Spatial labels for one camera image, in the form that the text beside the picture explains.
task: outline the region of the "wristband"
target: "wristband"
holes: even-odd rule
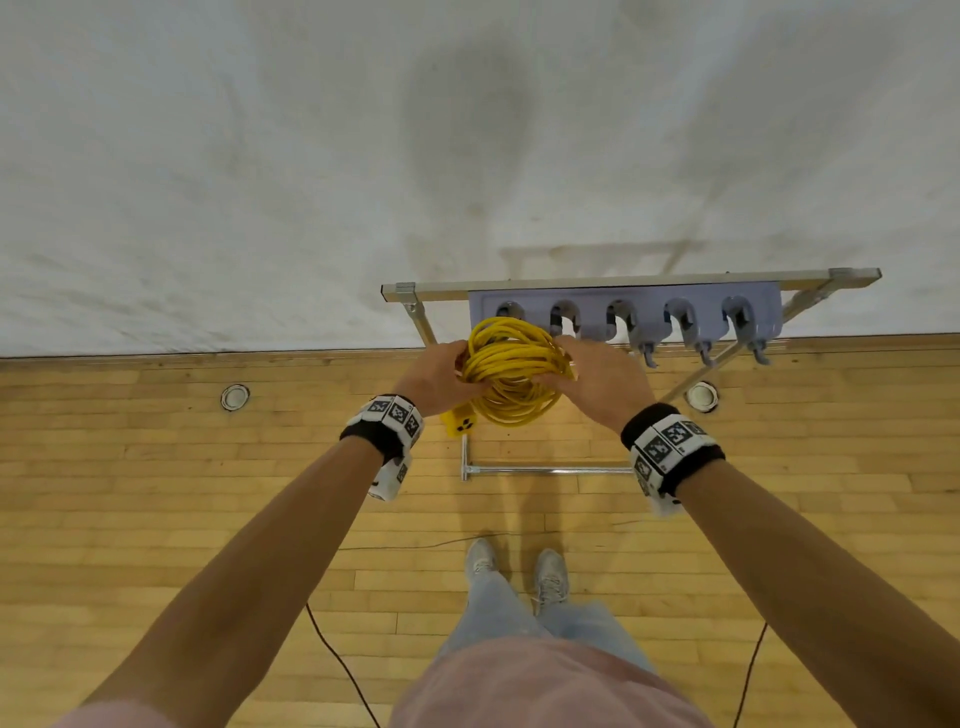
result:
[[[662,402],[630,420],[620,440],[630,450],[643,494],[660,516],[683,509],[677,487],[684,480],[707,463],[726,459],[716,440],[676,407]]]
[[[374,397],[348,420],[340,439],[362,437],[383,455],[383,466],[368,490],[369,495],[381,500],[396,497],[413,463],[410,450],[422,432],[423,417],[411,401],[400,395]]]

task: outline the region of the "yellow plug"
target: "yellow plug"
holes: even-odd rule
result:
[[[460,437],[471,427],[476,425],[477,413],[473,405],[467,402],[454,407],[440,416],[440,421],[446,426],[446,434],[450,437]]]

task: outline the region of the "jeans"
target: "jeans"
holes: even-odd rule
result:
[[[519,635],[589,644],[637,667],[657,672],[627,630],[601,602],[551,604],[541,608],[534,617],[524,609],[513,588],[498,571],[486,571],[473,577],[467,609],[439,654],[445,655],[484,640]]]

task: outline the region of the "sneaker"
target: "sneaker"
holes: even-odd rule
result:
[[[493,546],[487,539],[477,539],[467,551],[467,560],[464,563],[464,573],[467,575],[467,581],[472,582],[473,577],[478,573],[486,571],[496,571],[496,554],[493,552]]]
[[[563,556],[552,548],[544,549],[537,559],[534,581],[537,584],[538,611],[550,604],[563,604],[570,598],[566,562]]]

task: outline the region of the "pink shirt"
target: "pink shirt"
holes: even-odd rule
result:
[[[656,675],[593,647],[535,637],[488,640],[437,660],[396,703],[390,725],[711,728]],[[134,727],[176,728],[130,702],[88,705],[55,728]]]

